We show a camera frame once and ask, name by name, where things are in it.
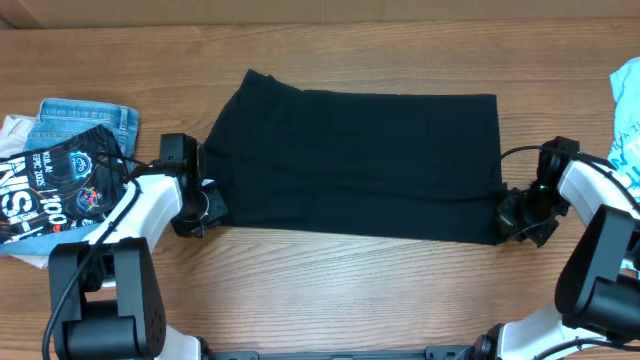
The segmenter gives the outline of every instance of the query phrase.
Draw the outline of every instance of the wooden table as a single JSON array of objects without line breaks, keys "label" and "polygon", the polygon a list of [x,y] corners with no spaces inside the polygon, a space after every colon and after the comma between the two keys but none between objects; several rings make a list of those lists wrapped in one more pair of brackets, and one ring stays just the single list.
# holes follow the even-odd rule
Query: wooden table
[{"label": "wooden table", "polygon": [[[248,68],[305,89],[495,93],[503,150],[562,135],[604,156],[608,75],[640,55],[640,21],[14,30],[0,32],[0,49],[0,115],[35,115],[46,97],[125,104],[140,111],[144,161],[160,134],[203,141]],[[514,155],[504,178],[527,186],[536,165],[535,153]],[[231,228],[196,240],[167,229],[154,261],[169,322],[214,350],[418,349],[471,343],[550,303],[583,232],[573,212],[561,223],[541,249]],[[47,279],[0,258],[0,359],[39,358]]]}]

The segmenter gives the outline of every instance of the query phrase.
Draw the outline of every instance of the white fabric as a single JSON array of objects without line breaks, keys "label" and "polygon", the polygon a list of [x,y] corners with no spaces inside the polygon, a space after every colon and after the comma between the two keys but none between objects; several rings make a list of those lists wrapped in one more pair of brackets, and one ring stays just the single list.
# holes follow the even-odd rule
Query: white fabric
[{"label": "white fabric", "polygon": [[0,129],[0,158],[21,153],[35,123],[36,118],[31,116],[7,115]]},{"label": "white fabric", "polygon": [[[9,157],[24,151],[27,136],[36,123],[36,118],[24,115],[7,115],[0,129],[0,158]],[[39,269],[49,264],[48,256],[13,255]]]}]

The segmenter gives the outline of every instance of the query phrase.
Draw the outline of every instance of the folded black fabric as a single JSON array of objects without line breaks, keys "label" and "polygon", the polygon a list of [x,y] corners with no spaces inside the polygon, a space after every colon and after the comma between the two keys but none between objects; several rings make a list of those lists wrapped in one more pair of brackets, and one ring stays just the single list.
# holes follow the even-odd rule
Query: folded black fabric
[{"label": "folded black fabric", "polygon": [[494,95],[301,91],[249,71],[204,149],[225,225],[501,241]]}]

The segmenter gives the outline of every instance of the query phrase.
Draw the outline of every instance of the black cloth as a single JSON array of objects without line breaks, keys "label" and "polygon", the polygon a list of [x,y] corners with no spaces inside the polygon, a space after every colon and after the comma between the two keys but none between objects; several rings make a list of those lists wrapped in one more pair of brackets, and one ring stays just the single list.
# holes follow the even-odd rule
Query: black cloth
[{"label": "black cloth", "polygon": [[495,95],[301,91],[250,70],[204,149],[223,225],[501,242]]},{"label": "black cloth", "polygon": [[0,160],[0,244],[102,221],[124,195],[124,167],[97,152],[121,154],[102,125]]}]

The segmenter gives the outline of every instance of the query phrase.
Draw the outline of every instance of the blue jeans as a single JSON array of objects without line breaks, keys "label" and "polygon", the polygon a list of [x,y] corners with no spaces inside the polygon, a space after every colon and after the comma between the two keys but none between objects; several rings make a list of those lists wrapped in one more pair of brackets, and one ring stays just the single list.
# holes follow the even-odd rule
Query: blue jeans
[{"label": "blue jeans", "polygon": [[[126,106],[82,100],[45,99],[24,150],[46,149],[98,125],[111,130],[120,150],[133,157],[138,135],[138,112]],[[0,254],[49,255],[62,243],[79,242],[100,224],[0,245]]]}]

